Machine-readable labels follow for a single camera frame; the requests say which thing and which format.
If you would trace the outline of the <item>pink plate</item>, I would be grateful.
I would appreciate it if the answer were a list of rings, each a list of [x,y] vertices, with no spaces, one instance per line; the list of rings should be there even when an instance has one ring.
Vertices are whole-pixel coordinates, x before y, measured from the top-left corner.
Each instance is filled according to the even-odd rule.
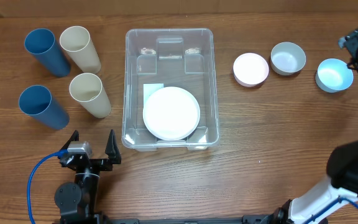
[[[189,91],[168,86],[149,96],[142,117],[146,128],[155,137],[164,141],[178,141],[197,128],[201,109]]]

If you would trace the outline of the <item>light blue bowl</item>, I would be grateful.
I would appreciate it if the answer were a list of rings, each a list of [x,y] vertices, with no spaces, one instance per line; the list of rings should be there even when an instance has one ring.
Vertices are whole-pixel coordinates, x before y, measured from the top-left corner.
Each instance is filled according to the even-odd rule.
[[[325,92],[335,93],[348,89],[354,81],[354,74],[347,63],[336,58],[323,60],[316,71],[315,82]]]

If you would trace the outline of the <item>pink bowl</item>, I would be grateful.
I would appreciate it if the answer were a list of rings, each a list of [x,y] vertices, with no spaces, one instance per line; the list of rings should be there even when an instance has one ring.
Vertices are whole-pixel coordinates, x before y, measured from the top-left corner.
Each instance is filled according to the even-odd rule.
[[[233,64],[234,78],[245,87],[263,83],[269,75],[267,61],[255,53],[245,53],[235,59]]]

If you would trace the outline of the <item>blue cup upper left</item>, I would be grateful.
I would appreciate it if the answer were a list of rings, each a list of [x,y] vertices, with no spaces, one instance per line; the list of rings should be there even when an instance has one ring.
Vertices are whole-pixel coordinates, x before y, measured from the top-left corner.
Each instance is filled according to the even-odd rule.
[[[69,75],[71,65],[56,41],[55,35],[49,29],[39,28],[29,32],[24,47],[56,77]]]

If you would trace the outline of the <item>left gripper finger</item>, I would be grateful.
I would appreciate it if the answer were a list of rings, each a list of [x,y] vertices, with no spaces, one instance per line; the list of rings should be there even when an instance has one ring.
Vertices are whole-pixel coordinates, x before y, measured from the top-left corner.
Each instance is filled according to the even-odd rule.
[[[69,140],[63,145],[63,147],[60,149],[61,151],[67,150],[70,143],[73,141],[79,141],[79,132],[77,130],[74,130],[73,134],[69,138]]]
[[[110,130],[109,133],[105,154],[112,164],[121,164],[121,154],[117,146],[116,135],[113,129]]]

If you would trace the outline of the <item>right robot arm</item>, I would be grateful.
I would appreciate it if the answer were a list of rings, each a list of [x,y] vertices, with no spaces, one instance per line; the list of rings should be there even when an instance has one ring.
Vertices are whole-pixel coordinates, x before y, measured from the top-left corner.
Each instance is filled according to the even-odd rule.
[[[338,41],[351,59],[345,63],[326,59],[320,63],[315,81],[325,92],[335,93],[350,87],[358,74],[358,28]],[[358,209],[358,140],[336,147],[331,153],[326,175],[301,197],[288,200],[261,223],[327,223],[327,217],[351,204]]]

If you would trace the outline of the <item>clear plastic storage bin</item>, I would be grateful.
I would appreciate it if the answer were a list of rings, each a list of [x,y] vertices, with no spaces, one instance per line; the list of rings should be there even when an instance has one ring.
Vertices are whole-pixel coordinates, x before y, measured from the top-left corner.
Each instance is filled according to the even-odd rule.
[[[213,33],[207,28],[131,29],[126,34],[121,141],[137,151],[164,147],[204,150],[219,141]],[[179,141],[164,141],[146,128],[143,84],[163,83],[189,91],[198,101],[197,128]]]

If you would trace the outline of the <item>beige cup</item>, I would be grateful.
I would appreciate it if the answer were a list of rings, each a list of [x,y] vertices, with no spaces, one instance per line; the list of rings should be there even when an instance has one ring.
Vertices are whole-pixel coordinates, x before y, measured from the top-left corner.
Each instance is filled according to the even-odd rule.
[[[95,118],[105,118],[112,110],[101,79],[93,73],[77,75],[69,85],[71,97]]]
[[[60,46],[84,73],[96,74],[101,61],[91,39],[90,32],[82,26],[66,28],[59,38]]]

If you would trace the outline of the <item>blue cup lower left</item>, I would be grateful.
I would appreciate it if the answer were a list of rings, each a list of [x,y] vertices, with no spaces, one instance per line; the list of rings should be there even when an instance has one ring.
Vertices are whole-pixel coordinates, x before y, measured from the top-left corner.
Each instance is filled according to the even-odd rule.
[[[19,97],[20,110],[52,129],[65,128],[70,117],[51,91],[42,85],[26,88]]]

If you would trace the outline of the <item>white label in bin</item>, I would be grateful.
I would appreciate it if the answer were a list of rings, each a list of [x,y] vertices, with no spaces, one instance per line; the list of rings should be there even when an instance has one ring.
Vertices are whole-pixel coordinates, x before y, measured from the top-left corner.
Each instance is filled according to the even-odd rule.
[[[150,95],[155,93],[157,90],[163,88],[163,83],[147,83],[143,84],[144,104],[146,104]]]

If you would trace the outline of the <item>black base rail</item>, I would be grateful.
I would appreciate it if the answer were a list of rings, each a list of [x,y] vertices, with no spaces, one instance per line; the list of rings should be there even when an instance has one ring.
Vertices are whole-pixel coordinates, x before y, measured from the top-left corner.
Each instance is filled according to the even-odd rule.
[[[110,224],[260,224],[269,223],[273,215],[244,215],[234,218],[184,218],[139,220],[136,218],[110,220]]]

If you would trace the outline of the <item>blue cup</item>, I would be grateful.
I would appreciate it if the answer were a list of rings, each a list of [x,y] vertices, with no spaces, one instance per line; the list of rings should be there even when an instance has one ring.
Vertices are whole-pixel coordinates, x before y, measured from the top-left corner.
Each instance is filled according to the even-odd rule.
[[[70,117],[51,91],[42,85],[26,88],[19,97],[20,110],[52,129],[65,128]]]
[[[24,47],[56,77],[69,75],[71,65],[56,41],[55,35],[49,29],[39,28],[29,32]]]

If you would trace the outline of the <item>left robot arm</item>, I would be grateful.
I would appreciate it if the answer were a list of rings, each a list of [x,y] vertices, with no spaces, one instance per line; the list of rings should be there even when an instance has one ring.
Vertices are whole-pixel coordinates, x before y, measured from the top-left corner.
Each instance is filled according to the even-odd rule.
[[[73,182],[58,187],[54,201],[60,209],[60,223],[110,223],[103,212],[96,212],[96,197],[100,173],[112,171],[114,164],[121,163],[116,135],[110,130],[105,154],[107,158],[93,159],[88,141],[79,140],[79,132],[74,131],[70,139],[59,150],[62,167],[75,171]]]

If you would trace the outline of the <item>grey bowl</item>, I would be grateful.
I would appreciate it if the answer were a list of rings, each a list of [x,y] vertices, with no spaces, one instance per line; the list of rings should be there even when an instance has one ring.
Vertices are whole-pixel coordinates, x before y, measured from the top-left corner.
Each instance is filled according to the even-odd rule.
[[[293,75],[306,65],[306,54],[293,42],[281,42],[275,45],[270,53],[270,65],[279,75]]]

